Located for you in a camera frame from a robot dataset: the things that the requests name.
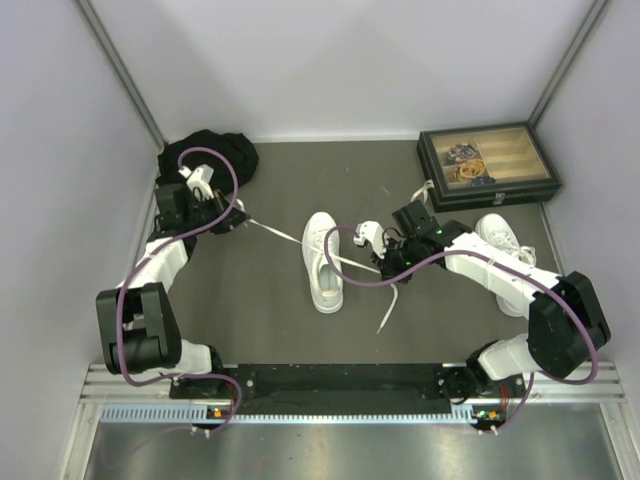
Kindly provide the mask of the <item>white shoelace of shoe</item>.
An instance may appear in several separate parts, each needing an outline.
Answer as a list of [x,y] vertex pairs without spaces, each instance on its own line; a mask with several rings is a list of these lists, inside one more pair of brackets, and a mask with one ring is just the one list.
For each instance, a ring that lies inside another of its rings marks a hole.
[[[291,235],[288,235],[284,232],[282,232],[281,230],[278,230],[276,228],[273,228],[271,226],[268,226],[264,223],[261,223],[253,218],[250,218],[248,220],[248,222],[252,225],[255,225],[259,228],[262,228],[264,230],[266,230],[267,232],[274,234],[284,240],[290,241],[292,243],[298,244],[302,247],[302,238],[301,239],[297,239]],[[372,267],[369,266],[365,266],[362,263],[356,262],[354,260],[348,259],[346,257],[343,257],[340,255],[340,240],[339,240],[339,234],[337,232],[331,233],[329,234],[329,232],[327,233],[325,240],[324,240],[324,254],[326,256],[326,258],[330,258],[333,263],[336,266],[336,269],[339,271],[342,271],[342,266],[344,264],[348,265],[348,266],[352,266],[355,267],[357,269],[360,270],[364,270],[364,271],[368,271],[368,272],[373,272],[374,269]]]

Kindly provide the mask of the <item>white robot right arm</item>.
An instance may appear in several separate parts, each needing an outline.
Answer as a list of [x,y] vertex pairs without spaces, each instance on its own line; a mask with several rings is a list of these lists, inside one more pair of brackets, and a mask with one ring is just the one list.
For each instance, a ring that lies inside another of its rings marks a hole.
[[356,228],[356,244],[369,245],[382,280],[407,282],[418,265],[435,263],[493,293],[527,320],[528,330],[473,352],[466,361],[467,384],[487,396],[507,377],[542,373],[566,382],[611,339],[611,331],[590,279],[573,271],[562,276],[526,262],[512,247],[484,239],[455,220],[438,223],[415,200],[394,212],[390,237],[377,222]]

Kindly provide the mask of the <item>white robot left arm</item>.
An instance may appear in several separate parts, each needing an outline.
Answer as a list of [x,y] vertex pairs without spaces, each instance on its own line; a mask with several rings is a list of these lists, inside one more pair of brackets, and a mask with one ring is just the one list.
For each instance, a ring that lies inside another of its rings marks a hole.
[[218,189],[207,195],[200,188],[169,184],[155,190],[155,199],[153,230],[133,278],[96,297],[104,363],[112,374],[121,372],[121,363],[130,374],[186,369],[197,390],[216,396],[226,387],[227,374],[211,363],[205,346],[181,338],[168,292],[194,253],[193,230],[229,233],[248,215]]

